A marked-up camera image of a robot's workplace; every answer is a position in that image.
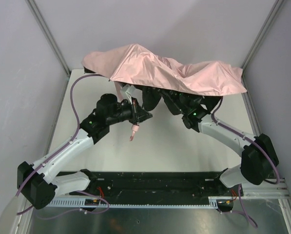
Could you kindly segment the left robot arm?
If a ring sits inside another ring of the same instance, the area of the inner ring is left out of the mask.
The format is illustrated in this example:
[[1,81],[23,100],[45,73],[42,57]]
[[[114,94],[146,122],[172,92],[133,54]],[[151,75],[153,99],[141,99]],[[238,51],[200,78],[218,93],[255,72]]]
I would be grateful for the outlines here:
[[58,176],[58,173],[69,161],[106,136],[111,125],[128,121],[138,126],[152,116],[134,97],[118,102],[113,94],[102,95],[89,116],[78,121],[77,130],[69,140],[34,163],[24,161],[18,166],[17,194],[22,194],[39,210],[58,195],[85,190],[93,180],[88,170],[67,176]]

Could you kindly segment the pink folding umbrella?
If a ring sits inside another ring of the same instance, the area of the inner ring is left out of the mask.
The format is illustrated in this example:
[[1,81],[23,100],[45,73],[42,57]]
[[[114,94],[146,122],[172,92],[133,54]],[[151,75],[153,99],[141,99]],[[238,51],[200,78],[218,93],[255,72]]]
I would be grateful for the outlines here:
[[106,52],[91,52],[82,60],[85,72],[97,73],[113,81],[117,96],[120,89],[133,85],[142,91],[143,107],[153,110],[159,103],[160,89],[200,96],[228,96],[245,93],[243,70],[222,61],[181,64],[173,58],[155,55],[139,44]]

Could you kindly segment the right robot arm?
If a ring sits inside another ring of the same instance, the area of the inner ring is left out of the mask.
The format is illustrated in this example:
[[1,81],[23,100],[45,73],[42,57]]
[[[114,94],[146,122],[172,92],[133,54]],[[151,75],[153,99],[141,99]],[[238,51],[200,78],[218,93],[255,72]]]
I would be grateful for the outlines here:
[[165,104],[173,115],[182,115],[187,129],[208,135],[223,143],[241,158],[241,163],[223,170],[216,180],[226,188],[251,183],[260,185],[273,173],[280,182],[277,165],[279,164],[274,146],[269,136],[255,136],[240,131],[215,117],[221,107],[220,96],[200,96],[178,91],[159,90]]

